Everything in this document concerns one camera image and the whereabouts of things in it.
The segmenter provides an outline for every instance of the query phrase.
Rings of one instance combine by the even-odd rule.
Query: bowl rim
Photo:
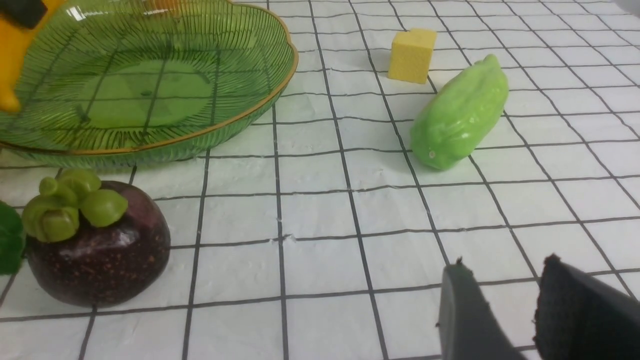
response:
[[[4,142],[4,141],[0,140],[0,150],[7,149],[7,150],[10,150],[10,151],[19,151],[19,152],[27,152],[27,153],[34,153],[34,154],[45,154],[45,155],[55,155],[55,156],[109,156],[109,155],[130,154],[132,152],[140,152],[140,151],[145,151],[145,150],[156,149],[156,148],[159,148],[159,147],[166,147],[166,146],[173,145],[173,144],[176,144],[176,143],[188,141],[188,140],[197,138],[197,137],[202,136],[202,135],[206,135],[206,134],[211,133],[211,132],[213,132],[215,130],[221,129],[221,128],[227,126],[227,125],[233,124],[234,122],[236,122],[238,120],[241,120],[241,119],[245,118],[247,115],[257,111],[259,108],[263,107],[267,102],[273,100],[273,98],[276,97],[282,90],[284,90],[284,88],[291,81],[291,78],[293,78],[293,75],[295,75],[295,73],[296,73],[296,71],[298,69],[298,62],[300,60],[298,49],[293,44],[293,40],[291,38],[291,32],[289,31],[289,28],[287,27],[287,24],[282,20],[282,18],[280,18],[276,13],[272,12],[270,9],[263,8],[263,7],[254,5],[254,4],[235,3],[235,2],[233,2],[233,0],[224,0],[224,1],[228,2],[232,6],[243,6],[243,7],[247,7],[247,8],[255,8],[255,9],[258,9],[260,11],[266,12],[270,16],[274,17],[280,23],[281,27],[284,29],[284,32],[287,35],[287,39],[286,39],[287,40],[287,45],[293,51],[293,64],[292,64],[291,68],[289,69],[289,73],[286,75],[284,80],[282,80],[280,82],[280,84],[278,84],[278,86],[271,93],[269,93],[269,95],[265,96],[265,98],[260,100],[260,102],[258,102],[256,105],[254,105],[251,108],[245,110],[244,112],[236,115],[235,117],[231,117],[231,118],[225,120],[224,122],[221,122],[221,123],[213,125],[213,126],[209,126],[209,127],[205,128],[205,129],[196,131],[194,133],[190,133],[188,135],[183,135],[183,136],[180,136],[180,137],[177,137],[177,138],[172,138],[170,140],[164,140],[164,141],[161,141],[161,142],[154,142],[154,143],[150,143],[148,145],[142,145],[142,146],[138,146],[138,147],[121,147],[121,148],[118,148],[118,149],[108,149],[108,150],[52,150],[52,149],[43,149],[43,148],[39,148],[39,147],[15,145],[15,144]]]

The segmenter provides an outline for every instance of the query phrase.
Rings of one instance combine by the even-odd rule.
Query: black tag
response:
[[[47,7],[41,0],[0,0],[0,13],[23,28],[35,29]]]

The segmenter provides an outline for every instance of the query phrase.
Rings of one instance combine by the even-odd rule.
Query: gold rim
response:
[[[271,16],[273,16],[282,26],[282,28],[284,29],[285,34],[287,35],[287,44],[289,45],[289,47],[291,48],[291,50],[293,51],[293,66],[291,67],[291,69],[289,70],[289,73],[287,74],[287,77],[278,85],[278,87],[275,88],[275,90],[273,90],[268,96],[266,96],[263,100],[261,100],[258,104],[256,104],[255,106],[253,106],[252,108],[250,108],[249,110],[246,110],[245,112],[236,115],[235,117],[232,117],[224,122],[221,122],[220,124],[217,125],[213,125],[211,127],[208,127],[206,129],[197,131],[195,133],[191,133],[189,135],[184,135],[184,136],[180,136],[178,138],[174,138],[171,140],[165,140],[162,142],[156,142],[156,143],[152,143],[152,144],[148,144],[148,145],[144,145],[144,146],[140,146],[140,147],[125,147],[125,148],[121,148],[121,149],[111,149],[111,150],[46,150],[46,149],[41,149],[38,147],[26,147],[26,146],[20,146],[20,145],[12,145],[10,143],[6,143],[0,140],[0,149],[5,148],[8,150],[16,150],[16,151],[22,151],[22,152],[32,152],[32,153],[39,153],[39,154],[51,154],[51,155],[74,155],[74,156],[78,156],[78,155],[83,155],[83,156],[94,156],[94,155],[117,155],[117,154],[127,154],[127,153],[131,153],[131,152],[138,152],[138,151],[145,151],[145,150],[151,150],[151,149],[155,149],[158,147],[164,147],[167,145],[173,145],[175,143],[179,143],[179,142],[183,142],[186,140],[190,140],[193,138],[197,138],[199,136],[205,135],[207,133],[210,133],[212,131],[221,129],[229,124],[232,124],[242,118],[244,118],[245,116],[255,112],[256,110],[258,110],[259,108],[263,107],[267,102],[269,102],[270,100],[272,100],[276,95],[278,95],[286,86],[287,84],[289,84],[289,82],[291,81],[291,78],[293,78],[293,75],[296,73],[296,69],[298,68],[298,61],[299,61],[299,56],[298,56],[298,50],[296,48],[296,46],[293,44],[293,41],[291,40],[291,33],[289,32],[289,28],[287,27],[287,24],[285,24],[285,22],[275,13],[273,13],[271,10],[269,9],[265,9],[265,8],[261,8],[257,5],[253,5],[253,4],[236,4],[233,2],[233,0],[225,0],[226,2],[230,3],[232,6],[245,6],[248,8],[256,8],[259,10],[262,10],[263,12],[266,12],[268,14],[270,14]]]

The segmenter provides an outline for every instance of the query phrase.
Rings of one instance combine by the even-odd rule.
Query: green leaf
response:
[[[0,275],[16,274],[20,270],[24,246],[20,215],[0,201]]]

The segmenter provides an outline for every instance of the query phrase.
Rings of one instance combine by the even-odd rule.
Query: green glass bowl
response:
[[[31,44],[0,148],[55,167],[191,158],[246,129],[298,66],[283,21],[227,0],[68,0]]]

